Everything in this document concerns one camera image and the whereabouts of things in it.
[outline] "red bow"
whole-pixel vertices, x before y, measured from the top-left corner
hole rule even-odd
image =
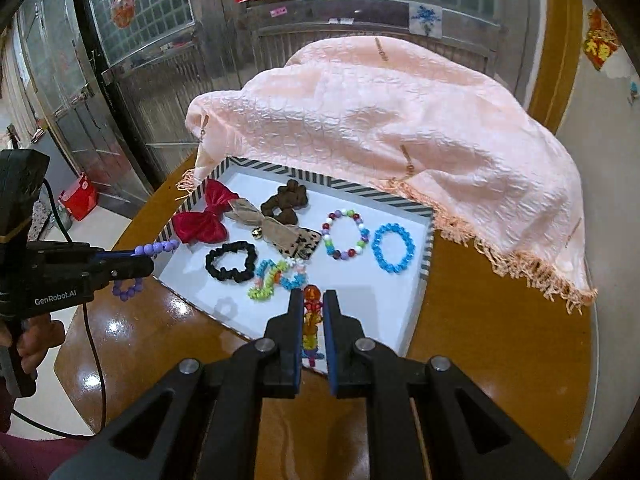
[[[202,213],[187,211],[174,215],[174,230],[182,243],[192,240],[217,244],[226,240],[228,233],[221,224],[222,213],[230,211],[229,200],[240,198],[217,180],[207,180],[204,200],[207,207]]]

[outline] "white floor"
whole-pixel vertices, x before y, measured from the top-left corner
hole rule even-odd
[[[92,246],[110,250],[130,222],[131,220],[128,218],[97,206],[82,221],[74,222],[69,229],[69,235],[75,242],[88,242]],[[60,242],[65,240],[57,227],[54,227],[44,239]],[[65,329],[68,330],[75,310],[76,307],[60,310],[53,313],[52,317],[62,321]],[[15,403],[15,409],[35,422],[65,433],[91,434],[89,427],[71,404],[53,372],[53,363],[57,355],[57,348],[49,350],[46,359],[38,368],[36,394],[29,399],[18,399]],[[58,438],[37,430],[15,415],[12,416],[9,434],[33,440]]]

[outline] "white tray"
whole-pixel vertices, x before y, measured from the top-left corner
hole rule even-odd
[[[362,323],[367,336],[372,337],[400,355],[405,355],[417,322],[426,288],[433,226],[430,208],[404,198],[338,180],[324,175],[278,166],[243,158],[228,157],[211,174],[231,191],[246,198],[256,207],[276,193],[278,186],[295,178],[305,184],[308,206],[296,210],[299,226],[321,230],[326,216],[336,209],[352,208],[369,228],[371,238],[375,230],[386,223],[399,223],[412,236],[417,248],[408,269],[400,274],[389,274],[378,266],[368,244],[361,255],[349,260],[334,260],[326,254],[321,242],[307,263],[307,283],[325,291],[337,291],[340,309]],[[202,211],[204,184],[194,191],[178,208],[180,211]],[[253,240],[251,228],[223,219],[229,232],[228,241],[245,240],[256,247],[258,260],[281,259],[278,251],[264,240]],[[358,230],[351,219],[334,222],[332,240],[337,249],[347,250],[359,240]],[[171,221],[165,226],[158,241],[175,238]],[[174,253],[156,256],[154,276],[178,296],[195,308],[205,312],[224,326],[241,335],[256,339],[262,336],[267,321],[286,312],[289,293],[276,286],[275,294],[267,301],[254,301],[247,296],[252,282],[219,282],[204,268],[205,256],[219,244],[183,244]],[[383,254],[387,261],[397,263],[404,256],[404,243],[397,235],[383,239]],[[244,253],[225,254],[218,266],[227,269],[244,268]],[[319,351],[324,351],[324,335],[319,327]],[[326,372],[324,360],[316,360],[316,370]]]

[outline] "pink sticker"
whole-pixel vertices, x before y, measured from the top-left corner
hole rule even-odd
[[[276,16],[282,16],[283,14],[287,13],[287,7],[278,7],[277,9],[272,9],[269,11],[269,14],[271,15],[272,18],[275,18]]]

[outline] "wooden table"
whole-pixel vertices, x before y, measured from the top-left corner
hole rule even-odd
[[[116,249],[153,241],[182,195],[175,184],[193,157],[155,193]],[[107,288],[89,305],[104,369],[108,419],[118,416],[181,359],[228,357],[244,341],[153,279],[122,303]],[[525,280],[500,278],[473,247],[436,235],[431,273],[408,356],[450,357],[557,462],[567,466],[586,404],[590,311],[569,316]],[[100,387],[82,315],[76,315],[55,371],[92,430]],[[364,402],[335,400],[324,377],[306,370],[296,400],[265,400],[256,478],[368,478]]]

